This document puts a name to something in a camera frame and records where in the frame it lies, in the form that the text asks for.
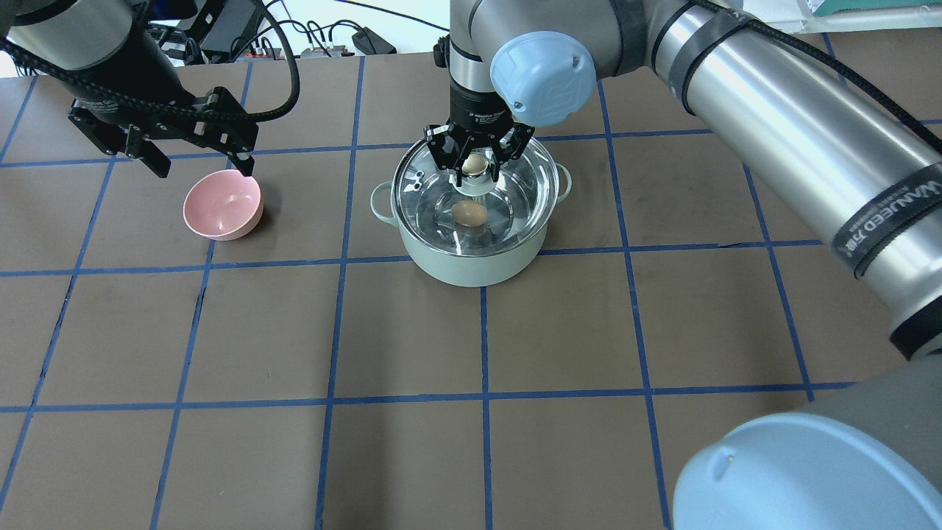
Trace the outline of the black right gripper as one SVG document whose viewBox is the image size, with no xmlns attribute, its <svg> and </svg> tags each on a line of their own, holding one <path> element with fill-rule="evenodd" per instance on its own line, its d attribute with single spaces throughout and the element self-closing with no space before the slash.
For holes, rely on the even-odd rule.
<svg viewBox="0 0 942 530">
<path fill-rule="evenodd" d="M 490 149 L 492 181 L 501 168 L 519 160 L 535 128 L 517 123 L 508 105 L 494 91 L 479 93 L 450 81 L 450 118 L 445 124 L 426 125 L 424 142 L 439 170 L 453 172 L 454 185 L 464 183 L 464 162 L 475 150 Z"/>
</svg>

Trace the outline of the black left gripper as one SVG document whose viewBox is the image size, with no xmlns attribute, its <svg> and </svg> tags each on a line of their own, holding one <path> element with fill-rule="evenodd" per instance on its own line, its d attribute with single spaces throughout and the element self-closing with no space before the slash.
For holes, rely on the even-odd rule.
<svg viewBox="0 0 942 530">
<path fill-rule="evenodd" d="M 156 177 L 171 161 L 156 141 L 181 140 L 225 155 L 243 177 L 255 174 L 255 121 L 231 91 L 205 95 L 184 88 L 169 59 L 142 29 L 128 29 L 104 57 L 68 70 L 71 123 L 102 153 L 138 160 Z"/>
</svg>

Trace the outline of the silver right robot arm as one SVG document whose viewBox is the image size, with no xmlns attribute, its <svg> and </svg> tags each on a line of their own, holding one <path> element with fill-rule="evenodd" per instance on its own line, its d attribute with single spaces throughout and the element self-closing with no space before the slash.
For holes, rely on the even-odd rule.
<svg viewBox="0 0 942 530">
<path fill-rule="evenodd" d="M 679 474 L 676 529 L 940 527 L 940 140 L 859 74 L 710 1 L 452 1 L 437 64 L 460 102 L 428 141 L 518 154 L 596 81 L 645 65 L 890 310 L 906 363 L 737 427 Z"/>
</svg>

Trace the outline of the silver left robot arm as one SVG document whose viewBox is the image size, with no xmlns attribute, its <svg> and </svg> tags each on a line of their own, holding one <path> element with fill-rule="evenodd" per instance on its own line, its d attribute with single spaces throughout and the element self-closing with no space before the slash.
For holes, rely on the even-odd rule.
<svg viewBox="0 0 942 530">
<path fill-rule="evenodd" d="M 67 83 L 74 98 L 68 120 L 102 153 L 139 160 L 164 178 L 171 161 L 157 143 L 181 140 L 226 155 L 235 170 L 252 174 L 256 124 L 135 110 L 118 100 L 127 95 L 178 110 L 245 112 L 226 88 L 202 96 L 186 90 L 131 3 L 4 1 L 2 14 L 14 44 L 84 81 L 84 86 Z"/>
</svg>

